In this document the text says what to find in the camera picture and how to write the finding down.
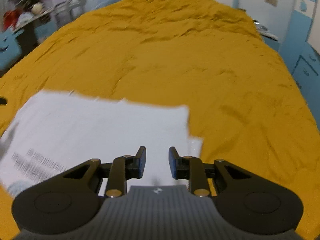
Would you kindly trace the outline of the blue wardrobe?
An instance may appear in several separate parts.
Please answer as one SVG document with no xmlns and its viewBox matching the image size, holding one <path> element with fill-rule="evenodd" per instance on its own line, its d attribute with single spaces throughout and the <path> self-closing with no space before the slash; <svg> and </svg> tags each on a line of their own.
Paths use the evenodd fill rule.
<svg viewBox="0 0 320 240">
<path fill-rule="evenodd" d="M 295 0 L 280 55 L 312 113 L 319 111 L 319 55 L 307 40 L 318 0 Z"/>
</svg>

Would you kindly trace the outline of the white Nevada sweatshirt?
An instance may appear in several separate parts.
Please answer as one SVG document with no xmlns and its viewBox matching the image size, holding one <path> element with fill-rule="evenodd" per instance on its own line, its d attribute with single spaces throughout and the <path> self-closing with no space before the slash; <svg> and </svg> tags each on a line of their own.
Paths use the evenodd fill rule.
<svg viewBox="0 0 320 240">
<path fill-rule="evenodd" d="M 110 163 L 146 148 L 141 179 L 129 186 L 184 185 L 172 178 L 168 150 L 198 157 L 187 106 L 159 107 L 41 91 L 18 110 L 1 136 L 1 185 L 11 196 L 89 159 Z"/>
</svg>

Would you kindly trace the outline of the dark desk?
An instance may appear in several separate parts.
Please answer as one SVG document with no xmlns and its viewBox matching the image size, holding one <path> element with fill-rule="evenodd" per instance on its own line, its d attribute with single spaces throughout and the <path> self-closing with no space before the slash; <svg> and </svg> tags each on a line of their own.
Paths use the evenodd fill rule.
<svg viewBox="0 0 320 240">
<path fill-rule="evenodd" d="M 56 20 L 52 14 L 54 6 L 52 6 L 51 8 L 44 7 L 45 11 L 40 15 L 34 15 L 31 12 L 32 6 L 29 7 L 29 12 L 24 12 L 19 16 L 16 28 L 13 31 L 23 30 L 22 34 L 30 35 L 31 38 L 35 38 L 38 43 L 43 42 L 64 24 L 71 22 L 68 14 L 66 12 L 62 12 L 59 14 L 62 25 L 57 25 Z M 75 10 L 79 14 L 81 14 L 80 8 L 73 9 L 73 13 Z"/>
</svg>

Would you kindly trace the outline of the cream round ball lamp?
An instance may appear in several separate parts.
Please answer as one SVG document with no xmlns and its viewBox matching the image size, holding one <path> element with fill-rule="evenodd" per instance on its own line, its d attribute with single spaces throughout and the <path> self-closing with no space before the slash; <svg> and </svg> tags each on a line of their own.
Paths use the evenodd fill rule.
<svg viewBox="0 0 320 240">
<path fill-rule="evenodd" d="M 34 15 L 40 15 L 40 14 L 44 13 L 44 11 L 45 11 L 44 5 L 43 5 L 43 3 L 41 3 L 41 2 L 35 3 L 35 4 L 31 7 L 31 12 L 32 12 Z"/>
</svg>

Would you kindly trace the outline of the mustard yellow bed quilt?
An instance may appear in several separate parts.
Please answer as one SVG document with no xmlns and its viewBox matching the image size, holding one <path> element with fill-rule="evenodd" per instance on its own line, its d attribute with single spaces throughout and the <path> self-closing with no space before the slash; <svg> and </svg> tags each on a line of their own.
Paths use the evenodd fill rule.
<svg viewBox="0 0 320 240">
<path fill-rule="evenodd" d="M 294 191 L 319 235 L 319 130 L 280 55 L 242 10 L 214 0 L 122 0 L 61 27 L 1 78 L 1 131 L 41 89 L 189 107 L 205 161 Z"/>
</svg>

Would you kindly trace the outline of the grey metal cart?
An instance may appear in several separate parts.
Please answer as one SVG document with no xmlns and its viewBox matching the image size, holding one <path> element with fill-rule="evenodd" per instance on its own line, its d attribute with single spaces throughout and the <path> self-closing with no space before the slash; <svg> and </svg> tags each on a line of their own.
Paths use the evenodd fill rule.
<svg viewBox="0 0 320 240">
<path fill-rule="evenodd" d="M 67 0 L 54 5 L 52 14 L 56 20 L 57 25 L 62 25 L 61 20 L 59 18 L 59 14 L 62 12 L 66 12 L 71 21 L 75 20 L 73 9 L 80 8 L 81 14 L 84 14 L 86 2 L 87 0 Z"/>
</svg>

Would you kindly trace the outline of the wall switch plate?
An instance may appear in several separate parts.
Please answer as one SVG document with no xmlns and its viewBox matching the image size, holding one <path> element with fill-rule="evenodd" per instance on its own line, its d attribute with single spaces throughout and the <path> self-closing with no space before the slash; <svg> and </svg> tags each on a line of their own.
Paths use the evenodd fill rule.
<svg viewBox="0 0 320 240">
<path fill-rule="evenodd" d="M 273 6 L 273 7 L 277 7 L 277 5 L 278 5 L 278 0 L 264 0 L 264 2 Z"/>
</svg>

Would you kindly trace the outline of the red bag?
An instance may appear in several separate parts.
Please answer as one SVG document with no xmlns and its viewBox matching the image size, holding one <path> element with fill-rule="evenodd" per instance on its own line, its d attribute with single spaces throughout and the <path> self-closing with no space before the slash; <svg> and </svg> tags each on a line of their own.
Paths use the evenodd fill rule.
<svg viewBox="0 0 320 240">
<path fill-rule="evenodd" d="M 6 11 L 3 15 L 3 29 L 6 31 L 9 28 L 16 28 L 16 24 L 19 16 L 21 15 L 21 9 L 15 9 L 11 11 Z"/>
</svg>

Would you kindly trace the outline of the blue smiley face chair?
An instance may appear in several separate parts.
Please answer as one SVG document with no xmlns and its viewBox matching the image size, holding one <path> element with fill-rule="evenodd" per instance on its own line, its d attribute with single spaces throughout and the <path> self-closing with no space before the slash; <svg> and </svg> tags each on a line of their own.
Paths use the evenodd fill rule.
<svg viewBox="0 0 320 240">
<path fill-rule="evenodd" d="M 11 67 L 22 55 L 22 49 L 18 43 L 17 37 L 23 33 L 23 30 L 12 31 L 7 29 L 1 33 L 1 71 Z"/>
</svg>

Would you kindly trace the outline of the blue bedside table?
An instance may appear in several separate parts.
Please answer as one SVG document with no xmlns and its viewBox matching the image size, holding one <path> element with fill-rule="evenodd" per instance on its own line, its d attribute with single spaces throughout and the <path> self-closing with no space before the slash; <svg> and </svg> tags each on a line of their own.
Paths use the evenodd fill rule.
<svg viewBox="0 0 320 240">
<path fill-rule="evenodd" d="M 258 31 L 258 33 L 262 36 L 263 41 L 273 50 L 279 51 L 280 43 L 278 41 L 278 37 L 272 34 L 267 27 L 262 25 L 256 19 L 253 19 L 253 23 Z"/>
</svg>

